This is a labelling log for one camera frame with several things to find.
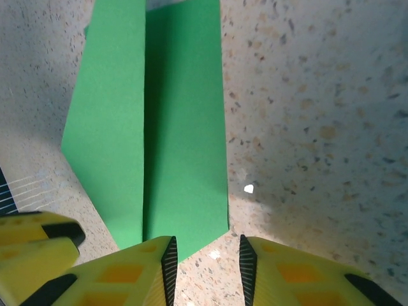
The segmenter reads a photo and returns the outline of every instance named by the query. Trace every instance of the green folded paper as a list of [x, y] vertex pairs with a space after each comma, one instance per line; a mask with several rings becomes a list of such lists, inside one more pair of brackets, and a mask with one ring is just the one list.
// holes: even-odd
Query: green folded paper
[[97, 0], [62, 151], [118, 246], [228, 230], [219, 0]]

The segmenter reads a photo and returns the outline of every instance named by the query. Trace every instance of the yellow robot part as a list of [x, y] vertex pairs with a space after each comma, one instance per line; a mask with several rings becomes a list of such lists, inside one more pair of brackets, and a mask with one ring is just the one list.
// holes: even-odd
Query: yellow robot part
[[158, 237], [73, 267], [21, 306], [171, 306], [176, 278], [176, 238]]
[[0, 247], [57, 237], [69, 237], [78, 247], [85, 240], [85, 233], [74, 219], [51, 212], [0, 216]]
[[245, 306], [400, 304], [352, 266], [257, 237], [241, 236]]
[[78, 257], [77, 247], [66, 237], [0, 247], [0, 305], [19, 306]]

